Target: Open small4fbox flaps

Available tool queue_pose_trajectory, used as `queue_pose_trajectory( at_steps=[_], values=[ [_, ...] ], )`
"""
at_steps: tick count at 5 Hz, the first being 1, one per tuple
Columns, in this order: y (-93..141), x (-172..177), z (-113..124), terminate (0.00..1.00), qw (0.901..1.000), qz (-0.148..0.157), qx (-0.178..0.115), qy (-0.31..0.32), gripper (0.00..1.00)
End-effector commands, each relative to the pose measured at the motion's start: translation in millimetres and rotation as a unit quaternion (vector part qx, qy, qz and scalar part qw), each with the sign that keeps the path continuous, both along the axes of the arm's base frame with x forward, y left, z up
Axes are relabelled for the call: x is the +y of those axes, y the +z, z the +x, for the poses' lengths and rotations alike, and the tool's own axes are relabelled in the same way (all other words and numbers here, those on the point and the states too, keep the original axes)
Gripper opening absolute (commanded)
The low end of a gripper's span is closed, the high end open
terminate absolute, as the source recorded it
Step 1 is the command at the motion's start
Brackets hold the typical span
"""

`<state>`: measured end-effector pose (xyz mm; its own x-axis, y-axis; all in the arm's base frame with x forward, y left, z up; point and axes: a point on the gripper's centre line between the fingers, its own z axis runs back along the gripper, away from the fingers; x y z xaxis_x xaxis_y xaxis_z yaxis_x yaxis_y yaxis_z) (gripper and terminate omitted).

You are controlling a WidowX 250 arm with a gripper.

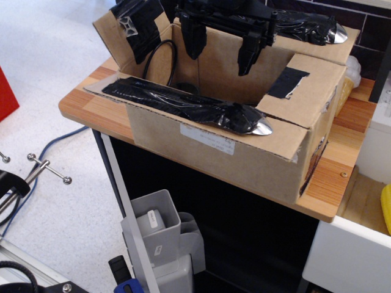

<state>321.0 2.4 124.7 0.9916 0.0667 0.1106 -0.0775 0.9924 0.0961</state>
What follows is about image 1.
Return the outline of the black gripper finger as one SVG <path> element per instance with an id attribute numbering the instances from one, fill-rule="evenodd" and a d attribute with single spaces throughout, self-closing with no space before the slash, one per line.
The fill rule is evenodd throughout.
<path id="1" fill-rule="evenodd" d="M 192 60 L 196 60 L 206 47 L 206 26 L 191 18 L 181 18 L 180 22 L 186 52 Z"/>
<path id="2" fill-rule="evenodd" d="M 252 65 L 257 61 L 264 47 L 265 40 L 261 32 L 250 31 L 243 36 L 243 42 L 238 53 L 239 76 L 249 74 Z"/>

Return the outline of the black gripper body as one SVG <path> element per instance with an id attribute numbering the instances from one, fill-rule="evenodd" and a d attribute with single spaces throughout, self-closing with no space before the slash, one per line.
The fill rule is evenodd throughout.
<path id="1" fill-rule="evenodd" d="M 265 46 L 273 45 L 276 35 L 277 12 L 261 1 L 179 1 L 175 16 L 239 37 L 261 32 Z"/>

